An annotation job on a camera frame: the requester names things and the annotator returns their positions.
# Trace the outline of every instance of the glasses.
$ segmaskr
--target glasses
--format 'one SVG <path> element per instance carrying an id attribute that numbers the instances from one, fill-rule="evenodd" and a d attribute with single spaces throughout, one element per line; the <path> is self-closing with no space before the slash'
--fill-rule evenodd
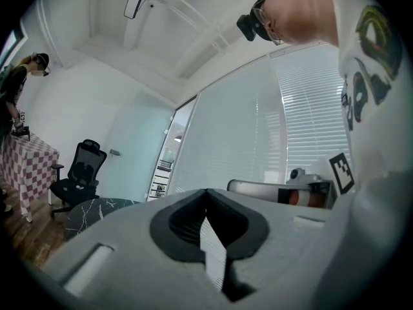
<path id="1" fill-rule="evenodd" d="M 271 41 L 276 45 L 280 45 L 281 44 L 280 38 L 278 38 L 275 33 L 269 32 L 266 28 L 268 21 L 264 15 L 264 12 L 261 9 L 255 8 L 255 7 L 252 8 L 252 11 L 254 15 L 257 17 L 258 21 L 263 25 L 264 29 L 267 31 L 267 34 L 270 37 Z"/>

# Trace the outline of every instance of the chair armrest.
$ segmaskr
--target chair armrest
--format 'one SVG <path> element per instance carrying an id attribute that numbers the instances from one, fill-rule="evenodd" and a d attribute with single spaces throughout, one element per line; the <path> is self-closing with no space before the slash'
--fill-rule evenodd
<path id="1" fill-rule="evenodd" d="M 54 170 L 59 170 L 59 169 L 62 169 L 62 168 L 64 168 L 65 166 L 64 165 L 61 165 L 61 164 L 53 164 L 52 165 L 52 169 L 54 169 Z"/>
<path id="2" fill-rule="evenodd" d="M 52 169 L 56 170 L 56 181 L 60 180 L 60 169 L 64 168 L 64 165 L 61 164 L 53 164 Z"/>
<path id="3" fill-rule="evenodd" d="M 99 185 L 99 181 L 98 180 L 93 180 L 90 184 L 89 184 L 89 186 L 92 186 L 92 187 L 97 187 Z"/>

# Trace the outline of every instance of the checkered tablecloth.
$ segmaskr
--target checkered tablecloth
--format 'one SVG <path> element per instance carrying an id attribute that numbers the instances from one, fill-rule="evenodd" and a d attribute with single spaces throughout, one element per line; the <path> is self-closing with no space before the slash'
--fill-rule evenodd
<path id="1" fill-rule="evenodd" d="M 7 136 L 2 156 L 3 177 L 19 191 L 21 213 L 31 217 L 30 202 L 56 180 L 52 165 L 57 163 L 59 152 L 31 132 L 30 141 L 28 136 Z"/>

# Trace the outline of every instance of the woman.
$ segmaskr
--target woman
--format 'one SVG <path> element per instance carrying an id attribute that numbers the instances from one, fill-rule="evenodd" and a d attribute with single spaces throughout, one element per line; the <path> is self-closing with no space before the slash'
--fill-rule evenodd
<path id="1" fill-rule="evenodd" d="M 16 109 L 16 105 L 23 91 L 27 75 L 47 76 L 49 74 L 46 72 L 48 64 L 49 57 L 47 54 L 33 53 L 31 56 L 22 59 L 5 79 L 0 90 L 0 147 L 12 130 L 13 124 L 16 131 L 19 132 L 23 129 L 23 122 L 20 121 L 20 113 Z M 3 203 L 6 197 L 7 193 L 0 188 L 0 212 L 12 212 L 11 206 Z"/>

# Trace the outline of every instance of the doorway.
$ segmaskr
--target doorway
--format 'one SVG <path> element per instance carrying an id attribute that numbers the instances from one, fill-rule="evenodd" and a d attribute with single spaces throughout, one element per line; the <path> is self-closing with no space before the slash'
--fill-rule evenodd
<path id="1" fill-rule="evenodd" d="M 195 107 L 195 98 L 196 97 L 192 98 L 176 110 L 157 161 L 148 192 L 148 201 L 162 198 L 166 194 L 170 173 L 174 167 L 179 148 L 181 147 L 186 126 Z"/>

